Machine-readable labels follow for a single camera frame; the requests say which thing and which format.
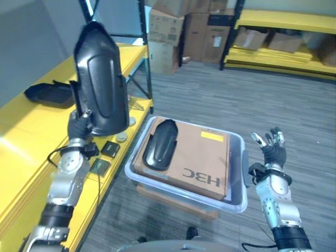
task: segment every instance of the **plastic storage container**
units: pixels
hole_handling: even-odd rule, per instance
[[[247,186],[245,181],[248,176],[248,153],[245,150],[245,142],[243,138],[236,133],[176,120],[178,122],[196,125],[203,128],[222,131],[230,135],[230,170],[228,194],[221,201],[199,195],[197,193],[190,192],[173,185],[165,184],[161,181],[157,181],[134,172],[134,167],[132,165],[133,160],[155,118],[156,117],[152,117],[148,120],[138,142],[136,143],[134,151],[127,160],[125,165],[126,176],[143,184],[150,190],[160,192],[161,194],[168,195],[180,201],[182,200],[184,202],[188,202],[191,205],[201,207],[208,211],[220,209],[230,213],[242,213],[247,207]]]

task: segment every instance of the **robotic hand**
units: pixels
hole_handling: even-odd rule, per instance
[[[291,199],[292,179],[283,172],[286,162],[285,138],[275,127],[267,133],[267,143],[257,133],[251,137],[259,144],[265,165],[255,163],[249,168],[253,176],[262,212],[273,232],[277,248],[281,252],[312,252],[309,240],[302,228],[300,213]]]
[[[61,160],[49,189],[47,204],[38,226],[33,229],[20,251],[68,251],[60,243],[67,240],[68,225],[89,172],[89,158],[99,153],[94,143],[87,143],[91,132],[90,115],[89,110],[81,117],[76,112],[71,113],[68,123],[69,143],[60,150]]]
[[[83,28],[74,58],[78,81],[70,81],[70,85],[77,111],[70,115],[69,143],[52,152],[61,154],[57,174],[40,221],[20,251],[68,251],[61,243],[68,238],[72,213],[90,169],[89,159],[99,154],[96,144],[88,141],[89,135],[114,135],[129,125],[119,48],[101,24],[89,22]]]

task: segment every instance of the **black metal frame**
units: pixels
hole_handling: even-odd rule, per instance
[[[224,59],[225,59],[226,55],[228,55],[230,47],[231,47],[231,45],[232,45],[232,43],[233,43],[233,41],[236,37],[237,30],[235,29],[235,26],[236,26],[237,20],[240,18],[240,15],[241,15],[242,10],[244,8],[244,4],[245,4],[245,0],[237,0],[236,6],[235,6],[234,19],[232,21],[230,32],[229,32],[229,35],[227,37],[227,41],[226,41],[226,44],[225,44],[225,47],[224,47],[224,51],[223,51],[222,57],[221,57],[220,62],[219,62],[219,69],[221,71],[225,67]]]
[[[86,4],[85,0],[78,0],[79,5],[82,9],[85,21],[88,23],[91,21],[92,17],[89,13],[89,8]],[[145,19],[145,5],[144,5],[144,0],[137,0],[138,1],[138,7],[139,7],[139,18],[140,18],[140,26],[141,26],[141,34],[110,34],[110,36],[114,37],[126,37],[126,38],[142,38],[143,39],[143,44],[148,45],[148,38],[147,38],[147,31],[146,31],[146,19]],[[151,68],[150,68],[150,63],[149,63],[149,57],[144,58],[143,60],[144,66],[145,66],[145,73],[146,73],[146,80],[147,80],[147,91],[144,90],[140,84],[135,80],[134,74],[137,71],[137,69],[134,71],[133,74],[129,75],[129,80],[132,81],[140,90],[141,92],[144,93],[144,95],[148,99],[153,99],[153,93],[152,93],[152,78],[151,78]]]
[[[184,52],[184,44],[185,44],[185,29],[186,29],[186,17],[183,20],[182,31],[180,34],[180,41],[178,42],[178,66],[182,66],[183,52]]]

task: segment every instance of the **wire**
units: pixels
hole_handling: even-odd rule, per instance
[[[253,182],[254,185],[257,185],[255,179],[256,179],[256,177],[252,177],[252,182]]]
[[[262,231],[264,231],[264,233],[268,236],[268,238],[270,238],[271,239],[271,241],[272,242],[275,242],[273,239],[272,239],[272,237],[261,227],[261,226],[259,226],[258,224],[257,224],[257,226],[258,227],[260,227],[260,229],[262,230]]]
[[[51,160],[51,156],[52,156],[55,152],[58,152],[58,151],[60,151],[60,150],[63,150],[63,149],[65,149],[66,147],[67,147],[67,146],[62,146],[62,147],[57,148],[57,149],[53,150],[52,152],[50,152],[49,155],[47,156],[47,161],[48,161],[50,164],[52,164],[54,167],[57,168],[57,164],[55,164],[55,163]]]
[[[99,2],[100,2],[100,0],[96,0],[96,3],[95,3],[94,8],[93,8],[93,13],[92,13],[92,16],[91,16],[91,21],[94,19],[94,16],[96,14]]]
[[[241,246],[243,247],[243,249],[245,251],[248,251],[248,252],[249,252],[249,250],[245,246],[253,247],[253,248],[276,248],[277,247],[276,244],[269,245],[269,246],[264,246],[264,245],[254,245],[254,244],[251,244],[251,243],[242,243]]]

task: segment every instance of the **gray wall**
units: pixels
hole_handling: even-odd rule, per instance
[[[2,0],[0,107],[67,56],[42,1]]]
[[[111,33],[141,31],[135,0],[101,0],[97,21]],[[0,107],[68,58],[84,24],[78,0],[0,0]]]

